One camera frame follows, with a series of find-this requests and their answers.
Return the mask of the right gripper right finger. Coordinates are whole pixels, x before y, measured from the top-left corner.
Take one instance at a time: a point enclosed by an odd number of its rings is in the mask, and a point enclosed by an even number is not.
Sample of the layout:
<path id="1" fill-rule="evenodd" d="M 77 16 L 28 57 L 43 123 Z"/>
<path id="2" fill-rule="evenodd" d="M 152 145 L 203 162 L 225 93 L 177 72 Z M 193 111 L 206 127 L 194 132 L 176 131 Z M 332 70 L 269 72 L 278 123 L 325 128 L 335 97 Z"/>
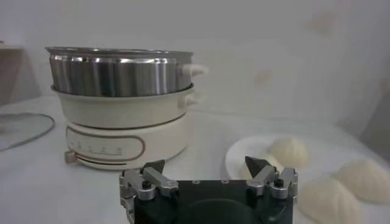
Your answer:
<path id="1" fill-rule="evenodd" d="M 249 189 L 257 197 L 263 196 L 266 189 L 272 198 L 297 203 L 299 175 L 295 168 L 286 167 L 280 172 L 266 159 L 245 156 L 245 164 L 252 178 L 246 181 Z"/>

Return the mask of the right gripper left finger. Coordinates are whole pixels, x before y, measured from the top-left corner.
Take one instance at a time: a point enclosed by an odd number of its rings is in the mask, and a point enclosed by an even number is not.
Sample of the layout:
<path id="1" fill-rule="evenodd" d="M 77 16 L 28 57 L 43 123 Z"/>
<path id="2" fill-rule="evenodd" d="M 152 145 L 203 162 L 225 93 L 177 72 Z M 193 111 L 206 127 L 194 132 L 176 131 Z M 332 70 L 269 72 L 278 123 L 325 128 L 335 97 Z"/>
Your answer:
<path id="1" fill-rule="evenodd" d="M 164 160 L 146 163 L 140 170 L 127 169 L 119 175 L 120 204 L 126 210 L 129 223 L 135 223 L 135 200 L 151 201 L 158 193 L 174 198 L 179 193 L 179 182 L 162 174 Z"/>

